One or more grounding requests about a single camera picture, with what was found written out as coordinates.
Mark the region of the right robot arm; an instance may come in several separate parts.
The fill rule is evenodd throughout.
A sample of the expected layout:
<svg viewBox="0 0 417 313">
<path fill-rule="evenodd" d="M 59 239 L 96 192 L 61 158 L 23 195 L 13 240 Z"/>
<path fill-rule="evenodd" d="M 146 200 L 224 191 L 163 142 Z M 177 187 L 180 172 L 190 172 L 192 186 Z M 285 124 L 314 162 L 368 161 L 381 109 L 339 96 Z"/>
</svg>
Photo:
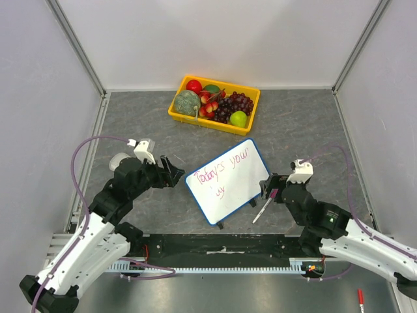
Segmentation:
<svg viewBox="0 0 417 313">
<path fill-rule="evenodd" d="M 337 205 L 316 200 L 304 183 L 270 174 L 259 183 L 261 197 L 284 204 L 303 228 L 299 251 L 308 257 L 329 256 L 372 271 L 416 298 L 416 249 L 366 226 Z"/>
</svg>

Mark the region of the blue framed whiteboard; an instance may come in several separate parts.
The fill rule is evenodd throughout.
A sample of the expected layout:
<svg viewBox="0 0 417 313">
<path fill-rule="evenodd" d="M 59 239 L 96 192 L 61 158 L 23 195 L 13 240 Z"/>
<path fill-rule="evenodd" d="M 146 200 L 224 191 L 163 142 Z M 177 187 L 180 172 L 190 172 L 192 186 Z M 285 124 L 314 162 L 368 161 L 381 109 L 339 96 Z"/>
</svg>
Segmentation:
<svg viewBox="0 0 417 313">
<path fill-rule="evenodd" d="M 269 171 L 255 141 L 245 139 L 185 178 L 186 186 L 211 226 L 261 193 Z"/>
</svg>

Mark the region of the purple capped whiteboard marker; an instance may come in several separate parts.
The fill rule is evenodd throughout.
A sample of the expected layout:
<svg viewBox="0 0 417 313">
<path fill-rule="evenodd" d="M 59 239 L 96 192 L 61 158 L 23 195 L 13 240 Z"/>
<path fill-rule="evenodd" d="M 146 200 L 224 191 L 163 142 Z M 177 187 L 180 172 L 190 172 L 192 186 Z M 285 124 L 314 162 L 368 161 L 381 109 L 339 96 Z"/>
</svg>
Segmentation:
<svg viewBox="0 0 417 313">
<path fill-rule="evenodd" d="M 262 214 L 264 213 L 268 205 L 274 200 L 277 193 L 278 193 L 277 188 L 274 188 L 271 190 L 270 196 L 268 197 L 266 203 L 262 206 L 261 210 L 258 212 L 256 217 L 253 219 L 252 224 L 255 224 L 259 220 L 259 218 L 262 216 Z"/>
</svg>

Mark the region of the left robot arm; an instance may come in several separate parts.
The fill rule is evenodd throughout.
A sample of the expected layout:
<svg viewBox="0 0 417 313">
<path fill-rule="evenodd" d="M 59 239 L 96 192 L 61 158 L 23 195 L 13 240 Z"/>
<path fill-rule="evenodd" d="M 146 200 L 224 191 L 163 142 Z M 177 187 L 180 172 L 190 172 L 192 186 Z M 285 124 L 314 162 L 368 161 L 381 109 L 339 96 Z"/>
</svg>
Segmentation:
<svg viewBox="0 0 417 313">
<path fill-rule="evenodd" d="M 53 261 L 20 289 L 32 312 L 74 312 L 90 285 L 118 259 L 137 256 L 143 232 L 123 218 L 150 188 L 174 187 L 185 174 L 165 156 L 161 163 L 124 153 L 111 161 L 113 178 L 94 197 L 82 223 Z"/>
</svg>

